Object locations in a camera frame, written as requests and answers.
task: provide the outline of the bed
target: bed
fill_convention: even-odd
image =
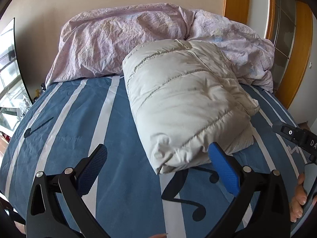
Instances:
[[[278,169],[290,200],[308,154],[273,133],[271,125],[276,120],[296,124],[272,94],[257,86],[242,87],[259,101],[261,110],[251,119],[254,144],[234,157],[258,172]],[[25,218],[36,172],[50,175],[74,167],[99,143],[107,146],[108,159],[83,200],[111,237],[205,237],[233,199],[212,163],[176,174],[154,173],[132,118],[124,78],[118,75],[49,86],[7,148],[0,190]],[[69,225],[78,230],[58,198]],[[248,223],[256,201],[257,194],[239,229]]]

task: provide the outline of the folded puffer jacket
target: folded puffer jacket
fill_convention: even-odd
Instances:
[[[216,141],[229,155],[253,144],[259,110],[214,44],[161,40],[135,47],[123,61],[126,90],[153,170],[169,173],[209,163]]]

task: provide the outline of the dark blue textured pad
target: dark blue textured pad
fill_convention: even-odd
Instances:
[[[208,154],[227,191],[236,197],[240,191],[240,180],[228,162],[227,155],[216,142],[209,145]]]
[[[88,194],[94,184],[98,174],[105,164],[108,156],[108,151],[105,145],[100,146],[93,159],[89,162],[85,170],[77,179],[77,193],[80,196]]]

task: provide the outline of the silver bolt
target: silver bolt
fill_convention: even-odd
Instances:
[[[245,171],[246,173],[250,173],[252,171],[251,167],[250,166],[244,166],[243,168],[243,171]]]
[[[42,171],[39,171],[39,172],[36,173],[36,177],[38,177],[38,178],[41,177],[42,175],[43,175]]]
[[[275,176],[279,176],[279,175],[280,175],[280,171],[279,171],[279,170],[273,170],[273,174],[274,174]]]
[[[73,169],[71,167],[66,168],[64,173],[66,173],[67,175],[71,174],[73,172]]]

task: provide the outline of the pink blanket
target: pink blanket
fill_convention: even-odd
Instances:
[[[271,41],[225,17],[165,3],[99,9],[73,17],[61,31],[59,52],[46,86],[81,77],[123,74],[122,61],[134,47],[162,39],[214,43],[229,58],[241,83],[272,92]]]

